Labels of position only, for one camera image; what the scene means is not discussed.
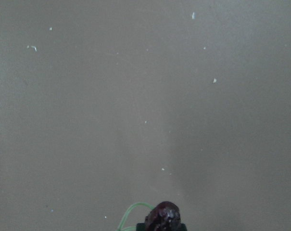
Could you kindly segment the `dark cherry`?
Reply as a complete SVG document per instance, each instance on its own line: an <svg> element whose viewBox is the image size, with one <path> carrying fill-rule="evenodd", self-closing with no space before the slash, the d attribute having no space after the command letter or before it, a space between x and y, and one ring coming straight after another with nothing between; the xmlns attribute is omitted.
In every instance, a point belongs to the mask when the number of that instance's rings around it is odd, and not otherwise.
<svg viewBox="0 0 291 231"><path fill-rule="evenodd" d="M138 206L150 209L143 223L135 226L124 227L132 210ZM156 206L146 202L133 203L124 213L116 231L187 231L187 227L181 222L180 210L170 201L163 201Z"/></svg>

